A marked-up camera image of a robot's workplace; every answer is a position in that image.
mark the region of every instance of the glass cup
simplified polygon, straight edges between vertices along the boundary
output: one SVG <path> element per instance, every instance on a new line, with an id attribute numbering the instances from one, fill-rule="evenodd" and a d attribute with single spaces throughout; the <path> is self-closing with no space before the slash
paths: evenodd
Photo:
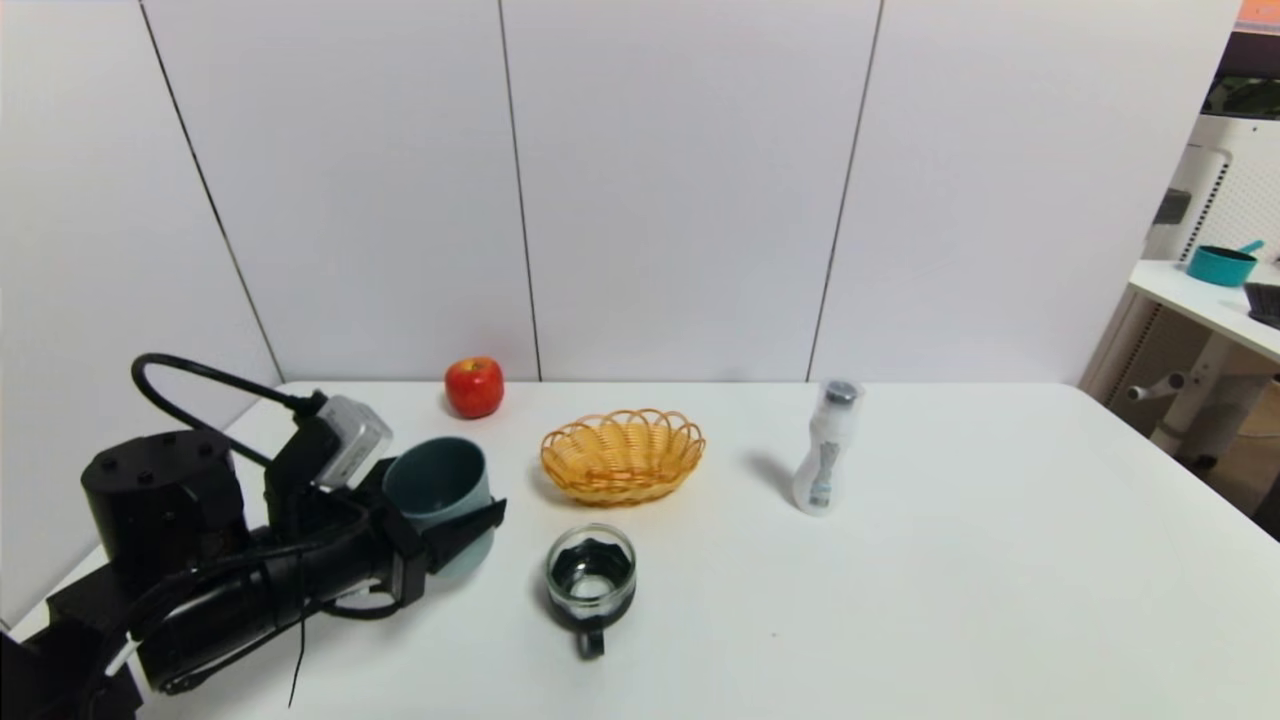
<path id="1" fill-rule="evenodd" d="M 593 523 L 562 534 L 547 553 L 547 591 L 557 618 L 577 632 L 582 660 L 604 655 L 604 629 L 636 592 L 636 553 L 622 530 Z"/>

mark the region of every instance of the cup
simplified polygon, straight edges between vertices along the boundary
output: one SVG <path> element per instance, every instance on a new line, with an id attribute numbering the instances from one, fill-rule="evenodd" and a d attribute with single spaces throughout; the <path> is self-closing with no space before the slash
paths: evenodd
<path id="1" fill-rule="evenodd" d="M 458 437 L 429 439 L 397 457 L 383 477 L 383 495 L 417 532 L 493 502 L 484 452 Z M 493 529 L 435 574 L 457 578 L 476 569 L 493 547 Z"/>
<path id="2" fill-rule="evenodd" d="M 577 632 L 582 660 L 604 655 L 604 629 L 636 592 L 636 553 L 622 530 L 593 523 L 568 530 L 547 553 L 547 591 L 557 618 Z"/>

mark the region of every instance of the bottle label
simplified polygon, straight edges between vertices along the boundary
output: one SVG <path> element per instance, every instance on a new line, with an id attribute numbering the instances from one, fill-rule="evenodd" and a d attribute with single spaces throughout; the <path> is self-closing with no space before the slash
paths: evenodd
<path id="1" fill-rule="evenodd" d="M 809 488 L 809 505 L 827 507 L 831 505 L 831 473 L 840 457 L 838 442 L 824 442 L 818 446 L 818 477 Z"/>

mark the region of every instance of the bottle cap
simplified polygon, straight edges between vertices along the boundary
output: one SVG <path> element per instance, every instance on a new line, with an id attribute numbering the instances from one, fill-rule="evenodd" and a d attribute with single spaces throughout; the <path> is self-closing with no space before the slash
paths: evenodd
<path id="1" fill-rule="evenodd" d="M 858 400 L 858 388 L 845 380 L 831 380 L 823 387 L 823 397 L 831 405 L 852 405 Z"/>

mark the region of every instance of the teal cup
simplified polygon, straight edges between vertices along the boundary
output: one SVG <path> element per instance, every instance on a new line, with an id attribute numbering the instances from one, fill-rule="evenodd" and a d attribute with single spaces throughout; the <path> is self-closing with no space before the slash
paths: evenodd
<path id="1" fill-rule="evenodd" d="M 1262 247 L 1261 241 L 1251 242 L 1239 250 L 1202 245 L 1192 255 L 1187 274 L 1222 287 L 1240 287 L 1249 279 L 1249 273 L 1258 264 L 1257 258 L 1249 252 L 1260 247 Z"/>
<path id="2" fill-rule="evenodd" d="M 471 441 L 444 437 L 416 445 L 383 477 L 383 495 L 417 532 L 493 502 L 484 452 Z M 493 547 L 493 529 L 476 538 L 435 575 L 457 578 L 476 569 Z"/>

